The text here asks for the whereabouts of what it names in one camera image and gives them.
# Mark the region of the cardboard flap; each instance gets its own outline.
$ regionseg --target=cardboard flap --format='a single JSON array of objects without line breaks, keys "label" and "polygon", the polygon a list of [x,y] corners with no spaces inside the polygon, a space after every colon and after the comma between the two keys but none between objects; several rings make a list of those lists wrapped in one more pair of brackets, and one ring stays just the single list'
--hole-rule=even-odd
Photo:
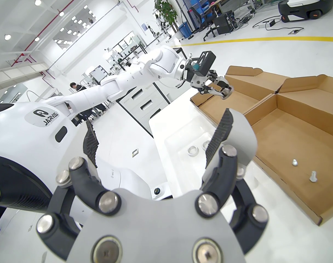
[{"label": "cardboard flap", "polygon": [[226,75],[257,76],[263,73],[259,68],[230,66]]},{"label": "cardboard flap", "polygon": [[321,74],[317,77],[318,79],[318,89],[333,93],[333,77]]},{"label": "cardboard flap", "polygon": [[288,78],[281,86],[279,93],[309,90],[309,89],[315,89],[317,87],[318,87],[317,76]]}]

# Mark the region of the office chair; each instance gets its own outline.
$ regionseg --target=office chair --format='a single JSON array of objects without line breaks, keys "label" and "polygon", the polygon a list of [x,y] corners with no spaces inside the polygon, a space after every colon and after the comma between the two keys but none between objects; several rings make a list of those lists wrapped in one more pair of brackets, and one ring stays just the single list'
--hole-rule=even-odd
[{"label": "office chair", "polygon": [[208,37],[210,33],[213,33],[213,37],[215,37],[214,30],[216,30],[216,28],[212,28],[211,24],[213,23],[213,20],[216,18],[216,14],[212,11],[212,9],[209,8],[206,12],[202,14],[200,14],[194,7],[191,7],[190,9],[192,10],[197,19],[199,25],[198,32],[201,32],[205,28],[210,27],[210,30],[207,32],[207,34],[205,34],[203,40],[205,41],[205,38]]}]

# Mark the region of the white robotic arm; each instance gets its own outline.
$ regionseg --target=white robotic arm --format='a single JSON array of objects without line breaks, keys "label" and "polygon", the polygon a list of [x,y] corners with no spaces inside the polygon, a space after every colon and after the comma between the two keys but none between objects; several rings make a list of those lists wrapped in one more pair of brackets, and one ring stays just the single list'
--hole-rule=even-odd
[{"label": "white robotic arm", "polygon": [[[125,72],[103,79],[101,85],[69,96],[55,96],[43,103],[56,107],[72,119],[78,113],[106,100],[114,101],[121,98],[134,87],[148,85],[165,77],[188,81],[202,94],[212,93],[226,99],[231,95],[232,87],[224,78],[218,77],[215,71],[210,70],[214,60],[215,55],[212,52],[203,52],[198,62],[194,63],[190,58],[184,59],[179,56],[170,47],[162,46],[142,55]],[[207,87],[207,80],[217,81],[222,90]],[[71,106],[73,113],[69,112],[64,102]]]}]

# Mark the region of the cardboard box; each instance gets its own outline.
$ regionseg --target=cardboard box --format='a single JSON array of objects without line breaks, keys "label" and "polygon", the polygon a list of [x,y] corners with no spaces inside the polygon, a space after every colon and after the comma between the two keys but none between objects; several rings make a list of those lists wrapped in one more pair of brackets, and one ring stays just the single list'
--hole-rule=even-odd
[{"label": "cardboard box", "polygon": [[[245,114],[258,139],[255,162],[321,225],[333,216],[333,78],[290,78]],[[292,165],[293,159],[298,166]],[[317,172],[317,182],[309,178]]]},{"label": "cardboard box", "polygon": [[234,87],[228,99],[200,93],[191,97],[191,102],[216,124],[219,124],[227,108],[246,113],[268,95],[276,93],[288,77],[264,72],[259,68],[230,66],[225,78]]}]

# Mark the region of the drawer handle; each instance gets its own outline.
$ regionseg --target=drawer handle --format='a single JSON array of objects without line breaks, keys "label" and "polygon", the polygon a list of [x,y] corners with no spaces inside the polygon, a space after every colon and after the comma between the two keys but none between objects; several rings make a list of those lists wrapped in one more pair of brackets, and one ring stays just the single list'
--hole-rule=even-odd
[{"label": "drawer handle", "polygon": [[140,108],[142,110],[145,110],[147,107],[151,106],[152,104],[153,104],[152,100],[149,100],[143,106],[141,106]]},{"label": "drawer handle", "polygon": [[155,116],[156,114],[158,114],[161,111],[161,109],[158,109],[154,114],[152,114],[152,116],[150,117],[150,119]]},{"label": "drawer handle", "polygon": [[140,90],[139,90],[138,92],[136,92],[131,98],[132,98],[133,100],[135,100],[135,99],[139,98],[142,94],[143,94],[143,91],[142,91],[142,89],[140,89]]}]

